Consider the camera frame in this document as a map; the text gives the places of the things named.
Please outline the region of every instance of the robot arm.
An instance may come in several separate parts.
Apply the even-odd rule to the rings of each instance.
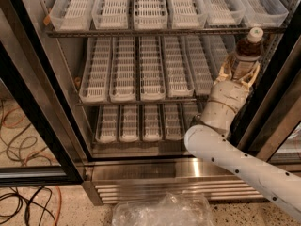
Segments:
[[[246,102],[246,88],[246,83],[215,81],[208,103],[198,116],[200,124],[185,134],[186,149],[196,158],[237,175],[301,222],[301,178],[243,153],[227,141],[230,125]]]

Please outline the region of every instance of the bottle label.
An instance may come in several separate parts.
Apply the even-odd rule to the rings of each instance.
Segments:
[[[235,60],[232,65],[232,79],[239,80],[240,78],[244,77],[252,70],[254,64],[254,62]]]

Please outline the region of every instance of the dark liquid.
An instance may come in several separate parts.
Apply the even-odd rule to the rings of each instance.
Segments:
[[[239,40],[236,44],[236,53],[241,57],[259,57],[261,55],[261,42],[252,43],[247,38]]]

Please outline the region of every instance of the glass panel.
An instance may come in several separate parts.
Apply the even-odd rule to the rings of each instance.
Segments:
[[[0,80],[0,168],[59,165]]]
[[[283,161],[290,163],[300,163],[301,161],[301,122],[270,160],[271,163]]]

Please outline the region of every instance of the speckled floor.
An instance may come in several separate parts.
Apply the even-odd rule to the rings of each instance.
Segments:
[[[53,197],[47,208],[55,214],[57,208],[57,193],[54,187]],[[81,186],[61,186],[62,209],[58,226],[108,226],[111,225],[113,206],[93,206]],[[21,188],[20,194],[29,198],[35,188]],[[8,188],[0,188],[0,195],[9,192]],[[48,192],[42,192],[35,202],[45,204]],[[16,199],[0,202],[0,215],[10,214],[16,208]],[[270,202],[210,202],[215,226],[222,225],[257,225],[257,226],[300,226],[293,218],[283,213]],[[33,205],[30,208],[30,225],[39,225],[41,210]],[[53,220],[45,213],[41,225],[52,225]],[[24,208],[10,222],[4,225],[25,225]]]

